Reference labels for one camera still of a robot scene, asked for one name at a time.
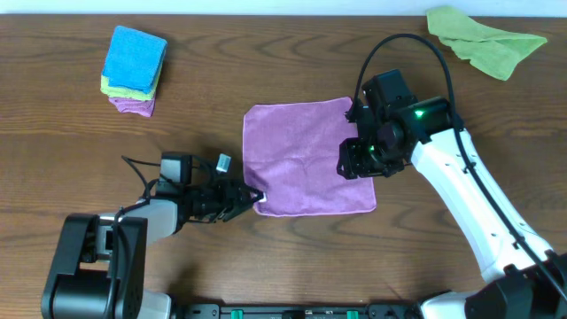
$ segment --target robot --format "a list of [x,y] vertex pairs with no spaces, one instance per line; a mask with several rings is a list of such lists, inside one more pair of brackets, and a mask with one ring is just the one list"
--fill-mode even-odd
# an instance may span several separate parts
[[[401,37],[424,43],[439,58],[448,100],[418,101],[399,70],[361,84],[374,53]],[[360,89],[366,105],[357,98]],[[455,110],[447,64],[432,43],[406,34],[379,43],[362,67],[353,105],[345,116],[356,123],[358,137],[339,146],[337,173],[347,179],[391,177],[413,166],[441,196],[469,241],[485,288],[366,307],[178,305],[165,293],[144,290],[146,247],[175,234],[186,222],[227,222],[262,200],[263,193],[227,178],[225,155],[215,166],[195,155],[167,152],[159,164],[124,158],[144,182],[144,194],[135,205],[116,214],[66,218],[43,292],[43,318],[527,319],[567,315],[567,254],[554,253],[486,169]],[[159,166],[159,178],[147,183],[134,164]],[[208,181],[193,184],[193,169],[206,172]],[[151,196],[153,187],[156,191]],[[109,261],[109,270],[79,267],[96,261]]]

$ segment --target purple cloth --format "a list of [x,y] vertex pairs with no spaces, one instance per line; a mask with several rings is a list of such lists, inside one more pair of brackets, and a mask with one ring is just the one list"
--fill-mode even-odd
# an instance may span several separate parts
[[145,117],[151,117],[156,105],[156,97],[148,101],[140,101],[133,98],[110,97],[108,99],[116,106],[120,113],[138,113]]
[[371,178],[337,174],[338,146],[357,136],[344,113],[349,97],[292,105],[256,105],[244,120],[246,184],[264,191],[258,214],[283,217],[373,211]]

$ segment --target stack of folded cloths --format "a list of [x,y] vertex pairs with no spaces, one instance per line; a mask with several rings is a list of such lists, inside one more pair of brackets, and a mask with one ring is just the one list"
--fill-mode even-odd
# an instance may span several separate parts
[[128,27],[114,29],[100,90],[121,113],[153,114],[167,41]]

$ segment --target blue towel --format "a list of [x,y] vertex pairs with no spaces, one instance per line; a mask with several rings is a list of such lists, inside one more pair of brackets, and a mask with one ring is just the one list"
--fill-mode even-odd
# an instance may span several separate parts
[[129,27],[114,29],[106,55],[103,75],[111,87],[137,89],[149,93],[159,76],[167,41]]

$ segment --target folded purple cloth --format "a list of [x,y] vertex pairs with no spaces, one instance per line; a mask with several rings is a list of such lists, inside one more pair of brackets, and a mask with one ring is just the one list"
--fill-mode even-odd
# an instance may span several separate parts
[[344,113],[349,97],[292,105],[256,105],[244,120],[246,184],[264,191],[258,214],[283,217],[374,210],[371,178],[337,174],[338,146],[357,136]]
[[133,98],[110,97],[108,99],[116,106],[120,113],[138,113],[145,117],[151,117],[156,105],[156,97],[148,101],[140,101]]

